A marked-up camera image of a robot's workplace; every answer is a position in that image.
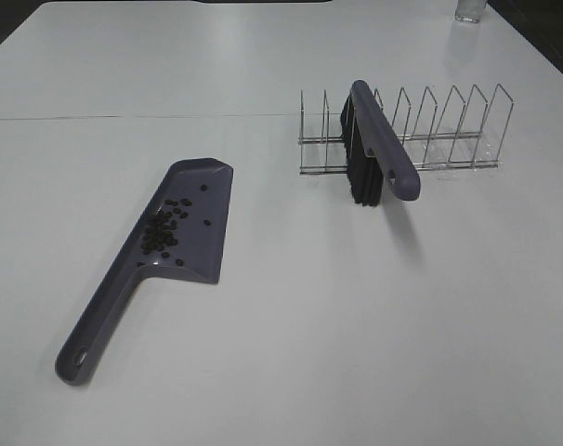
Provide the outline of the purple plastic dustpan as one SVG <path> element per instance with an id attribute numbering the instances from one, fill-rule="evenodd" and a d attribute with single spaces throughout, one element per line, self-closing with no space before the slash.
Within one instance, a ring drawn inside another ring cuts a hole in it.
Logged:
<path id="1" fill-rule="evenodd" d="M 218 283 L 232 180 L 232 167 L 215 158 L 169 167 L 57 356 L 63 382 L 90 379 L 142 281 Z"/>

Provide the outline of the purple brush black bristles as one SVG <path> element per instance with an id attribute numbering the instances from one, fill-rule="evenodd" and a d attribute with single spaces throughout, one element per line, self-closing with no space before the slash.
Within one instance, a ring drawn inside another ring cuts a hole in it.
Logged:
<path id="1" fill-rule="evenodd" d="M 340 124 L 347 178 L 356 203 L 377 206 L 385 184 L 402 201 L 419 198 L 419 174 L 365 81 L 352 84 Z"/>

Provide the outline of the pile of coffee beans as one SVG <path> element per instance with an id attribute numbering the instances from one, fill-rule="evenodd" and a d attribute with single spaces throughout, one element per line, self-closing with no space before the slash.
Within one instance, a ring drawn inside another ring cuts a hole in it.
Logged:
<path id="1" fill-rule="evenodd" d="M 127 263 L 210 282 L 220 262 L 219 205 L 210 180 L 178 177 L 161 184 L 132 232 Z"/>

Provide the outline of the clear drinking glass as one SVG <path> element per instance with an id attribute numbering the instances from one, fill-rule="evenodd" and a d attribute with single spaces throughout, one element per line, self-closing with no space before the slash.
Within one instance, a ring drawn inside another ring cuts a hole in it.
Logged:
<path id="1" fill-rule="evenodd" d="M 479 23 L 487 0 L 458 0 L 454 18 L 461 22 Z"/>

